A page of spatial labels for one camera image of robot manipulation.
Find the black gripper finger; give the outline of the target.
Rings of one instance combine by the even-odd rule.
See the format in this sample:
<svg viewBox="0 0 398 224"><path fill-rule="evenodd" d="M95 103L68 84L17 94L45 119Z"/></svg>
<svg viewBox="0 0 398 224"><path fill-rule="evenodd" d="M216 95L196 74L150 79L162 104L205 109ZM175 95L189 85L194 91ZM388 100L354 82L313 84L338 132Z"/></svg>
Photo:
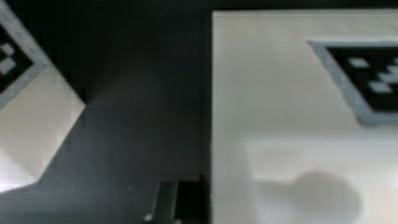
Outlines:
<svg viewBox="0 0 398 224"><path fill-rule="evenodd" d="M153 208L145 224L209 224L207 179L159 184Z"/></svg>

